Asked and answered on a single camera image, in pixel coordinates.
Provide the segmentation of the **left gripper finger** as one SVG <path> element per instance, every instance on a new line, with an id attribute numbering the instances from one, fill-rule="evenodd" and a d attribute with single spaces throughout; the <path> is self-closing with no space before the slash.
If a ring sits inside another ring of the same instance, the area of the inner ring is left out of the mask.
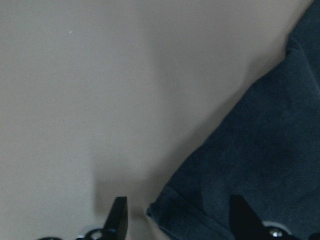
<path id="1" fill-rule="evenodd" d="M 229 198 L 229 226 L 236 240 L 267 240 L 268 232 L 241 195 Z"/>

